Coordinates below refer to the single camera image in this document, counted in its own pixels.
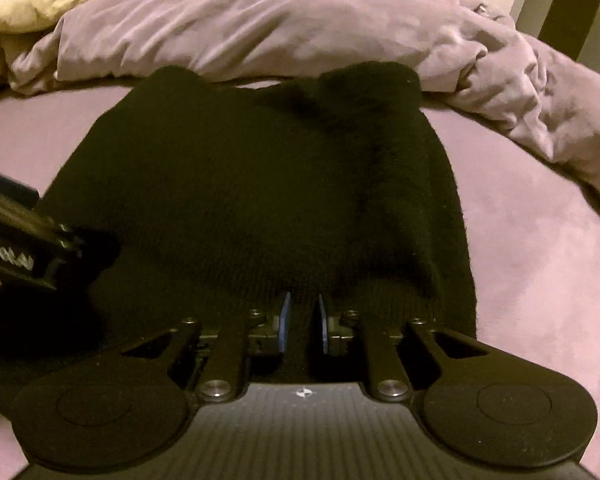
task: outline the black cloth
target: black cloth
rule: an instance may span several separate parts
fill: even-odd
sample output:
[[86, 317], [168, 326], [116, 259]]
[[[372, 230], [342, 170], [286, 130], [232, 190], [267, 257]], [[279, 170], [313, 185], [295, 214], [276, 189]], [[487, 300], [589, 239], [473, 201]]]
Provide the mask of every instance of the black cloth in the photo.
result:
[[475, 336], [461, 206], [411, 69], [370, 62], [263, 89], [158, 70], [100, 117], [38, 211], [114, 232], [83, 295], [0, 289], [0, 409], [35, 377], [172, 326], [221, 326], [293, 294], [269, 380], [315, 379], [318, 293], [387, 324]]

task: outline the mattress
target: mattress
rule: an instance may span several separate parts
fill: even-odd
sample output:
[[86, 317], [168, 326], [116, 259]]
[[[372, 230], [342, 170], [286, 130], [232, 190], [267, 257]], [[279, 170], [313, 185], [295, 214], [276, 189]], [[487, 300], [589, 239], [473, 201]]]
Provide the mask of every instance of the mattress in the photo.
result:
[[[0, 95], [0, 172], [44, 193], [131, 84]], [[478, 339], [581, 383], [599, 423], [582, 464], [600, 478], [600, 215], [581, 187], [473, 116], [423, 111], [458, 181], [478, 297]], [[0, 480], [26, 466], [0, 415]]]

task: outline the bed sheet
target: bed sheet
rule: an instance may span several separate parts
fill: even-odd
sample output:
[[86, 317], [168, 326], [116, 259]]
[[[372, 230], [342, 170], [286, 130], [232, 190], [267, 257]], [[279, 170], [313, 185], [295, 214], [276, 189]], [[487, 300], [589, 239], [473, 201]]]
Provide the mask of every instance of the bed sheet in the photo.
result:
[[[0, 96], [0, 172], [50, 185], [129, 85]], [[456, 173], [478, 295], [478, 338], [579, 381], [600, 418], [600, 216], [580, 188], [474, 118], [424, 113]], [[582, 464], [600, 478], [600, 420]], [[26, 465], [0, 416], [0, 480]]]

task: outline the ribbed gray surface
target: ribbed gray surface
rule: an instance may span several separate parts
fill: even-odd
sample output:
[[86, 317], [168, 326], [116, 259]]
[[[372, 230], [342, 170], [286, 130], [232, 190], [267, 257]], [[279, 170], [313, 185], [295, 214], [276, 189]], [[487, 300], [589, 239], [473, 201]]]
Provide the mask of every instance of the ribbed gray surface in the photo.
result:
[[202, 408], [162, 455], [109, 475], [33, 466], [20, 480], [594, 480], [575, 464], [500, 473], [444, 453], [411, 412], [365, 397], [356, 384], [252, 384], [230, 404]]

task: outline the crumpled comforter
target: crumpled comforter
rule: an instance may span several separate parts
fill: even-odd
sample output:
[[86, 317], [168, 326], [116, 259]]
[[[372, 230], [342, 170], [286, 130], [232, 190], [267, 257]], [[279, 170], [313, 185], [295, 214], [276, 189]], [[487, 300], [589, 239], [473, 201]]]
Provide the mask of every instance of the crumpled comforter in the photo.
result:
[[317, 76], [366, 60], [479, 114], [600, 195], [600, 75], [466, 0], [90, 0], [53, 30], [0, 35], [23, 94], [174, 64], [214, 82]]

